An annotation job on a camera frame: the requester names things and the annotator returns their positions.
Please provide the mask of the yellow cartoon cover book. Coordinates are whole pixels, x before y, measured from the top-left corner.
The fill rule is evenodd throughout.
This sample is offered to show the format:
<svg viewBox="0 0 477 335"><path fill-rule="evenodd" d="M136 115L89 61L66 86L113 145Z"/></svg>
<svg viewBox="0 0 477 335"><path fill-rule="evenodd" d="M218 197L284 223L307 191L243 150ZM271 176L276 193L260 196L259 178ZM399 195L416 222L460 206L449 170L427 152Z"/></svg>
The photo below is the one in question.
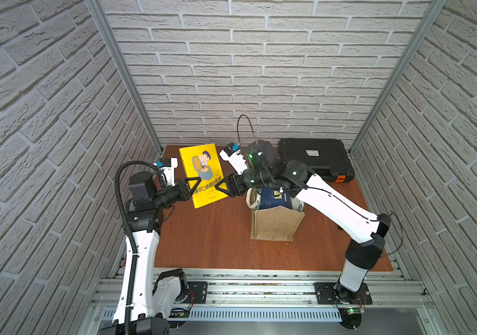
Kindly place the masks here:
<svg viewBox="0 0 477 335"><path fill-rule="evenodd" d="M195 209L227 198L215 189L215 184L224 178L215 144L182 147L179 154L186 177L202 178L192 197Z"/></svg>

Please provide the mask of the blue book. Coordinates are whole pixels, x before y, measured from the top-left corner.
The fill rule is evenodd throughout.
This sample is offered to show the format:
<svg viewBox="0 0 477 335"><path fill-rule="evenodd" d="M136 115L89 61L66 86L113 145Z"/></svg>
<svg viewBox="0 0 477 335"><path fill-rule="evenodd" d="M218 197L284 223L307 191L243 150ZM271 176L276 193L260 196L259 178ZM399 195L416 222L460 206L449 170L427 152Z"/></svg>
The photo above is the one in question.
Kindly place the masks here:
<svg viewBox="0 0 477 335"><path fill-rule="evenodd" d="M275 191L271 188L261 188L258 195L259 209L271 209L275 207L292 208L292 200L286 193Z"/></svg>

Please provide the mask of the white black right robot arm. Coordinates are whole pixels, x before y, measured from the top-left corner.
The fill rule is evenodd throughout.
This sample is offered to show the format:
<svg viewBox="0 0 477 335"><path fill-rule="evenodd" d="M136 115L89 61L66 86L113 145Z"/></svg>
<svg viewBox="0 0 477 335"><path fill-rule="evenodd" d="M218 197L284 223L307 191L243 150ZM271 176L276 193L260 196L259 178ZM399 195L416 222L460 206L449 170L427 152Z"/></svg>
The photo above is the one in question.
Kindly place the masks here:
<svg viewBox="0 0 477 335"><path fill-rule="evenodd" d="M251 188L270 188L287 193L310 205L349 234L345 264L337 291L356 293L385 248L385 236L392 220L354 204L322 179L311 167L297 160L284 162L270 142L257 140L247 147L228 144L220 157L235 172L216 184L216 190L231 198Z"/></svg>

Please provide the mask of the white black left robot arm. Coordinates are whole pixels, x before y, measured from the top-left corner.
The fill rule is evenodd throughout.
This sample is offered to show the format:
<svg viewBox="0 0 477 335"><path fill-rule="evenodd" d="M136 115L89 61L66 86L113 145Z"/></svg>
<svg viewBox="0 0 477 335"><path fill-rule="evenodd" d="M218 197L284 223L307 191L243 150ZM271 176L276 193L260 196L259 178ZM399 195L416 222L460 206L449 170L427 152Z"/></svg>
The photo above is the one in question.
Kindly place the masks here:
<svg viewBox="0 0 477 335"><path fill-rule="evenodd" d="M186 178L158 189L153 176L149 171L134 174L128 182L132 198L122 202L121 195L116 197L126 236L125 277L112 325L100 334L168 334L174 303L190 294L182 269L155 279L154 262L164 210L191 199L202 180Z"/></svg>

